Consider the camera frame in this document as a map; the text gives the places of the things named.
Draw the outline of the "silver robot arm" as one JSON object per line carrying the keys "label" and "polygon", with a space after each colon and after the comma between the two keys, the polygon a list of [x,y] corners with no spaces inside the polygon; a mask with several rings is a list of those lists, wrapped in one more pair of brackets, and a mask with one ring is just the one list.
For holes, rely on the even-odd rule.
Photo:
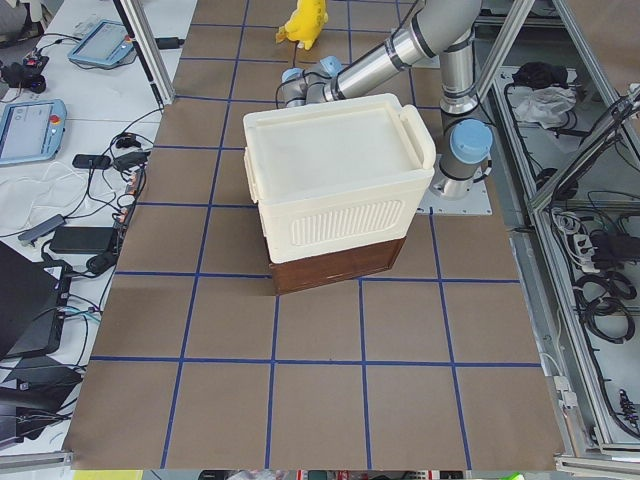
{"label": "silver robot arm", "polygon": [[[348,67],[326,57],[307,69],[291,68],[282,75],[278,97],[288,107],[357,98],[426,58],[438,57],[442,74],[441,109],[465,115],[479,104],[473,72],[471,26],[480,11],[478,1],[429,1],[383,43]],[[398,172],[406,160],[387,127],[367,125],[352,129],[340,123],[335,145],[322,138],[319,147],[299,155],[288,152],[282,175],[271,184],[283,192],[324,187],[342,180],[362,180],[368,174]],[[449,150],[438,163],[430,189],[446,199],[464,197],[481,181],[476,171],[486,161],[493,140],[489,130],[464,120],[448,132]]]}

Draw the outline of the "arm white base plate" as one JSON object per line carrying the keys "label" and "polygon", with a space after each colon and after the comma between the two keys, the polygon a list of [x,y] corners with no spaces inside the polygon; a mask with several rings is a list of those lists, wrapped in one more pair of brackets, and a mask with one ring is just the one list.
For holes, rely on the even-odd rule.
{"label": "arm white base plate", "polygon": [[486,182],[480,179],[484,173],[482,164],[476,166],[470,179],[457,181],[441,171],[442,157],[442,154],[436,155],[433,180],[418,204],[416,213],[440,216],[491,216],[493,208]]}

